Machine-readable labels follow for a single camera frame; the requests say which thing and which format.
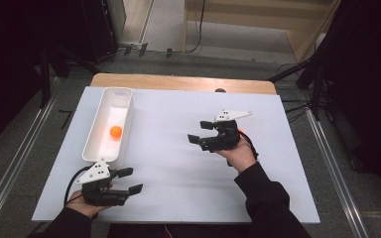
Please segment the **black metal stand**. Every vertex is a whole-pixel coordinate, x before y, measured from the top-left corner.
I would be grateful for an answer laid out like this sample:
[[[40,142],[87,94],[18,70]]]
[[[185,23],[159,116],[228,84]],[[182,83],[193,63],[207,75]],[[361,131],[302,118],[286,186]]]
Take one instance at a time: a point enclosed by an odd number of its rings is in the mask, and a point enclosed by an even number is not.
[[[318,121],[318,108],[319,108],[319,100],[322,89],[322,67],[319,65],[316,70],[315,80],[314,80],[314,91],[311,103],[311,110],[314,115],[314,118]]]
[[[44,108],[51,98],[51,85],[50,85],[50,63],[48,56],[49,48],[44,46],[40,54],[40,74],[41,74],[41,108]]]

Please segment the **person's left hand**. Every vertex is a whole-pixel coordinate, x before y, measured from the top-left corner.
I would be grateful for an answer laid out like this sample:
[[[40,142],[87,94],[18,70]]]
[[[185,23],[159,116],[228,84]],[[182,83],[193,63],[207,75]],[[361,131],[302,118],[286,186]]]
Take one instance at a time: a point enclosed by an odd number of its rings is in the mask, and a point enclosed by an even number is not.
[[[99,212],[108,209],[108,206],[94,206],[84,201],[80,190],[76,190],[68,199],[66,207],[73,209],[89,218],[94,217]]]

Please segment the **light wooden shelf unit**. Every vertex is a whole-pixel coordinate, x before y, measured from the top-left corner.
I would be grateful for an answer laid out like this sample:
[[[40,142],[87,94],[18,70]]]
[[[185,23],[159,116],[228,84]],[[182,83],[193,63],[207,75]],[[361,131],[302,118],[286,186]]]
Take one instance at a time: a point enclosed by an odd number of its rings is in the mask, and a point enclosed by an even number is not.
[[[308,58],[331,24],[341,0],[185,0],[182,51],[187,49],[188,22],[284,30],[297,62]]]

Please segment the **white board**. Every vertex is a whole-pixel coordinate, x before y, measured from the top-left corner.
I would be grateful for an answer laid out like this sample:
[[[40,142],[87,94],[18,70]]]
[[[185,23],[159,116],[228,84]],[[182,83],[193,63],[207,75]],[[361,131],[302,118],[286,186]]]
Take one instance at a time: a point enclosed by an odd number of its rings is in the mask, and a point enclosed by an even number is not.
[[[291,211],[303,223],[319,216],[277,95],[136,89],[134,117],[124,161],[130,177],[114,186],[139,184],[142,191],[124,205],[98,216],[101,222],[244,223],[245,196],[234,181],[235,169],[217,154],[189,142],[190,134],[210,136],[200,128],[223,110],[241,110],[237,124],[251,139],[267,176],[290,196]]]

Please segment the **dark cabinet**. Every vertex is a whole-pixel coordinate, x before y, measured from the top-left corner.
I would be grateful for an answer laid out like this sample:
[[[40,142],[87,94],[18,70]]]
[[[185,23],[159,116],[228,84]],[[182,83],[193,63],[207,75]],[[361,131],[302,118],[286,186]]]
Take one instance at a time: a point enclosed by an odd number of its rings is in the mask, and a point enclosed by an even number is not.
[[[126,12],[123,0],[81,0],[85,22],[84,58],[94,62],[120,47]]]

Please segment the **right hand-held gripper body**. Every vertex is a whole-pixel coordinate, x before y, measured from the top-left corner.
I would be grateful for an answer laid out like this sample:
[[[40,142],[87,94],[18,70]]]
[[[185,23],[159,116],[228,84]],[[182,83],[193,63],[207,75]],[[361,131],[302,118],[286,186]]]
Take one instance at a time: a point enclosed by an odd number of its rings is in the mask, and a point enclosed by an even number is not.
[[[222,110],[214,117],[212,123],[217,131],[215,137],[199,138],[199,145],[203,151],[231,150],[240,141],[241,135],[236,120],[247,117],[251,111]]]

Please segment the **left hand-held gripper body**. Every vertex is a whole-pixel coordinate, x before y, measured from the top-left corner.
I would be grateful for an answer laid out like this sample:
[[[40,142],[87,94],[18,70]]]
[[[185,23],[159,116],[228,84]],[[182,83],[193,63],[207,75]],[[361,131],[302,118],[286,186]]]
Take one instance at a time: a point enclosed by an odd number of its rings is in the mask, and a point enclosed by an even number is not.
[[[81,193],[87,204],[94,206],[123,205],[129,195],[126,190],[111,190],[113,178],[105,161],[99,161],[85,170],[85,173],[74,182],[81,185]]]

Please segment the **person's right hand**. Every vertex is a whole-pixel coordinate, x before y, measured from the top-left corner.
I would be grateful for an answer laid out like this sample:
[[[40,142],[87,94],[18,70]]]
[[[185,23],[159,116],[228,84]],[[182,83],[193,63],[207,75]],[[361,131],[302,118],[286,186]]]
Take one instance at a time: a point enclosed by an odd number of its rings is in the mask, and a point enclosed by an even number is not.
[[[217,154],[223,157],[239,174],[256,163],[252,147],[244,138],[240,138],[234,149],[217,151]]]

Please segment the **white plastic container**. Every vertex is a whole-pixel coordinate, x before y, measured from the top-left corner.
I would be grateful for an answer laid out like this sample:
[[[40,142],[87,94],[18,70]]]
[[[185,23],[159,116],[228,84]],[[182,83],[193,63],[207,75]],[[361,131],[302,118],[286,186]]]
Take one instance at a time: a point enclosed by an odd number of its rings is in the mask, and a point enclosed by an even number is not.
[[[90,163],[105,161],[111,169],[122,169],[126,158],[134,116],[133,90],[125,87],[103,89],[82,158]],[[110,136],[110,128],[122,128],[120,139]]]

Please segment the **metal floor rail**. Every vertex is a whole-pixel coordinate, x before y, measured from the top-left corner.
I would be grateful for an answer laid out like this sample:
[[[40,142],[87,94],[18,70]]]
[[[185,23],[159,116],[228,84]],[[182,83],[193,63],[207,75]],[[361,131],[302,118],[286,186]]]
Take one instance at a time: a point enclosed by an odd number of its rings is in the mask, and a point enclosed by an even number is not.
[[[41,107],[36,97],[0,135],[0,210],[13,187],[54,105],[53,96]]]
[[[316,120],[312,111],[309,111],[307,116],[354,238],[370,238],[320,122]]]

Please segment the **wooden table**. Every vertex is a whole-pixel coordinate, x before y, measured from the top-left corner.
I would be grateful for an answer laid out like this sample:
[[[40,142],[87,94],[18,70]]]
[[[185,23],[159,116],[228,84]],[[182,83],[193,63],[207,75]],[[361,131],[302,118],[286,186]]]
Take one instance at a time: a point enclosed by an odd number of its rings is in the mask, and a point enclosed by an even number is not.
[[[223,89],[230,93],[277,94],[274,84],[270,81],[195,76],[98,73],[93,77],[90,85],[209,92]]]

